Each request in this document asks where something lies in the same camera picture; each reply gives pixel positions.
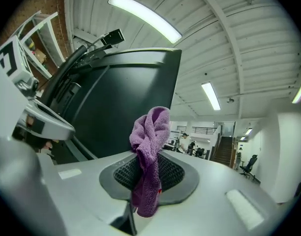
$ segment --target ceiling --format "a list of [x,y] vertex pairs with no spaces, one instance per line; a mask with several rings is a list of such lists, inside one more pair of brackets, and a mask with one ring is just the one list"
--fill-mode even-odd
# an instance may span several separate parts
[[[294,97],[301,83],[301,36],[276,0],[137,0],[164,17],[182,38],[171,44],[144,21],[108,0],[64,0],[76,48],[121,28],[119,50],[182,49],[172,120],[257,120],[274,98]],[[201,84],[219,99],[214,111]],[[232,97],[234,103],[228,104]]]

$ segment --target purple towel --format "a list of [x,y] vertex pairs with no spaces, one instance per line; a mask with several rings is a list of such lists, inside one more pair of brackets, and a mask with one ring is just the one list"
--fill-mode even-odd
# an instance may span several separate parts
[[131,146],[143,170],[143,176],[132,192],[132,203],[142,217],[152,217],[157,210],[161,189],[157,153],[169,134],[169,109],[154,107],[135,121],[130,135]]

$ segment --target black office chair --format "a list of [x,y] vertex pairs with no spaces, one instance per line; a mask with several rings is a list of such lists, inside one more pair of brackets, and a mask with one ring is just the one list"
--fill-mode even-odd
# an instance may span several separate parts
[[253,164],[258,160],[257,158],[258,155],[253,155],[250,159],[250,161],[248,162],[247,166],[240,166],[241,169],[243,169],[243,173],[240,173],[240,175],[243,175],[245,177],[249,177],[250,178],[250,172],[252,171],[252,166]]

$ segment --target staircase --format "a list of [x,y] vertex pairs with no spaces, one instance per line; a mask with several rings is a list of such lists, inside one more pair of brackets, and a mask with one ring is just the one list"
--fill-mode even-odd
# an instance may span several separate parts
[[231,151],[232,151],[232,137],[222,137],[219,147],[216,151],[214,162],[221,163],[226,166],[230,166]]

